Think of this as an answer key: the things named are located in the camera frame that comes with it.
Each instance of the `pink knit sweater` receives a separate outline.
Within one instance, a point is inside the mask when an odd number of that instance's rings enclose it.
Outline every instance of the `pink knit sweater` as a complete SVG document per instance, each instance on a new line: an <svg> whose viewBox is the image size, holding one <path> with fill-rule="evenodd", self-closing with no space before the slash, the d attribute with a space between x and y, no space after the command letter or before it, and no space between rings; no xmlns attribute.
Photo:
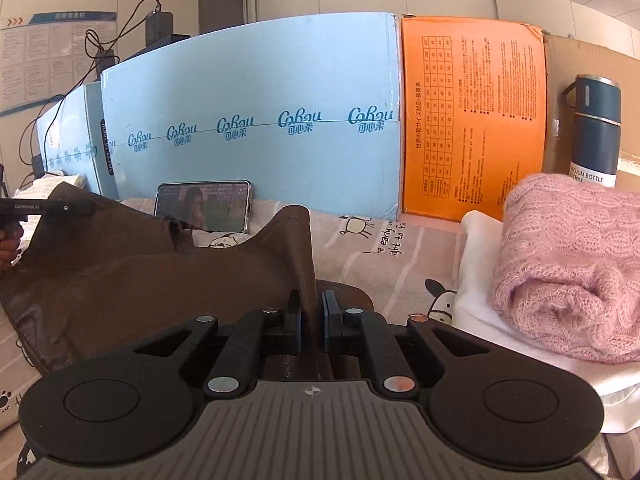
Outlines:
<svg viewBox="0 0 640 480"><path fill-rule="evenodd" d="M535 174L505 204L494 307L546 348L640 360L640 194Z"/></svg>

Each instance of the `brown leather garment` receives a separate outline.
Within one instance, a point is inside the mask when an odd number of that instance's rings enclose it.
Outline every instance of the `brown leather garment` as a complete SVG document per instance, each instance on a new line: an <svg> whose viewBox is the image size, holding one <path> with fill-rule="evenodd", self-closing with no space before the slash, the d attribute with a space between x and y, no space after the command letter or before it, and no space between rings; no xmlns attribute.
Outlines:
<svg viewBox="0 0 640 480"><path fill-rule="evenodd" d="M0 303L40 373L113 351L193 317L237 322L284 308L292 290L305 320L303 355L270 375L331 378L319 351L319 290L372 309L358 288L316 282L308 210L281 209L244 243L193 246L191 232L85 190L60 184L52 200L90 198L89 217L45 216L20 261L0 277Z"/></svg>

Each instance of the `phone screen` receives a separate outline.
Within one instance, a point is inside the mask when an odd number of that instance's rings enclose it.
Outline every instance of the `phone screen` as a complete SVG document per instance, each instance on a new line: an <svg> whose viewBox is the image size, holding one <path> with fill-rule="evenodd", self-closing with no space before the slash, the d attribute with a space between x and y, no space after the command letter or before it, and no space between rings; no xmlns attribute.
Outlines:
<svg viewBox="0 0 640 480"><path fill-rule="evenodd" d="M244 232L248 182L190 182L158 187L156 216L177 218L193 229Z"/></svg>

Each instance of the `bottle label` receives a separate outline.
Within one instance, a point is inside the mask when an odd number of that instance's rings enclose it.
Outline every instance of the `bottle label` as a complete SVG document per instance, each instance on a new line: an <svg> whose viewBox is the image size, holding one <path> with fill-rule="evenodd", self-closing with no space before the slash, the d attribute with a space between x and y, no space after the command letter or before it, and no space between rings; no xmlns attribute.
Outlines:
<svg viewBox="0 0 640 480"><path fill-rule="evenodd" d="M597 184L602 184L604 187L614 187L616 185L615 175L590 170L589 168L584 168L574 162L572 162L569 167L569 176L579 182L595 182Z"/></svg>

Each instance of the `gray ribbed panel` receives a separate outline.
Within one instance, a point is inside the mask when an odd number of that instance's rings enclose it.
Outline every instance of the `gray ribbed panel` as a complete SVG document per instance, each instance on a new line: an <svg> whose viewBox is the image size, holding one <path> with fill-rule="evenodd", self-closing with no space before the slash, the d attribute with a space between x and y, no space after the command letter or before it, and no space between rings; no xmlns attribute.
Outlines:
<svg viewBox="0 0 640 480"><path fill-rule="evenodd" d="M321 391L313 396L305 389ZM579 463L514 473L447 448L420 410L374 395L365 381L258 382L216 400L173 447L143 461L85 469L39 460L24 480L594 480Z"/></svg>

